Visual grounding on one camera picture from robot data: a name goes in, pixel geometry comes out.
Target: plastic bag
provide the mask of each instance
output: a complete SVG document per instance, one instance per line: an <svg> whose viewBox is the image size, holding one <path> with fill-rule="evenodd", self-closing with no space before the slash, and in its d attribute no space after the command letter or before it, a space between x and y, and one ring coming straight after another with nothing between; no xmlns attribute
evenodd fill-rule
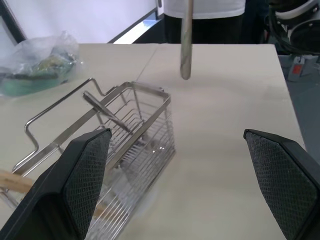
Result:
<svg viewBox="0 0 320 240"><path fill-rule="evenodd" d="M80 63L77 41L66 32L22 41L0 60L1 92L21 96L55 87L70 80Z"/></svg>

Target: metal wire basket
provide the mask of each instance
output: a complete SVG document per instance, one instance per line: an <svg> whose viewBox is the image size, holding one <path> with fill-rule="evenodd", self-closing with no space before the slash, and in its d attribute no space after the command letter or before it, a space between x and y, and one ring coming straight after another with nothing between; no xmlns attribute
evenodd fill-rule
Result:
<svg viewBox="0 0 320 240"><path fill-rule="evenodd" d="M40 149L29 126L89 82L103 99L98 101L88 91L83 92L93 108ZM176 152L170 102L163 89L137 82L125 82L102 93L96 80L90 78L26 123L24 131L35 149L15 165L12 173L26 177L48 158L58 159L64 146L83 130L110 128L103 185L86 239L114 240ZM23 198L7 189L0 196L12 207Z"/></svg>

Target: white table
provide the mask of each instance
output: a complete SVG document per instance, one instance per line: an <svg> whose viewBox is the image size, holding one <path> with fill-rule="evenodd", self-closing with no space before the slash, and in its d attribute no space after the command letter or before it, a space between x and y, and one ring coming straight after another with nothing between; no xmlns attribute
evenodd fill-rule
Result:
<svg viewBox="0 0 320 240"><path fill-rule="evenodd" d="M2 169L10 170L33 149L25 122L86 77L95 77L104 90L125 81L147 82L171 93L177 154L154 186L155 197L142 203L145 209L120 239L285 239L260 192L243 139L250 128L303 146L272 45L195 45L188 81L179 76L179 45L84 44L80 53L87 71L80 80L0 100ZM79 98L68 101L74 110L64 111L63 120L64 106L32 129L38 139L52 140L90 108Z"/></svg>

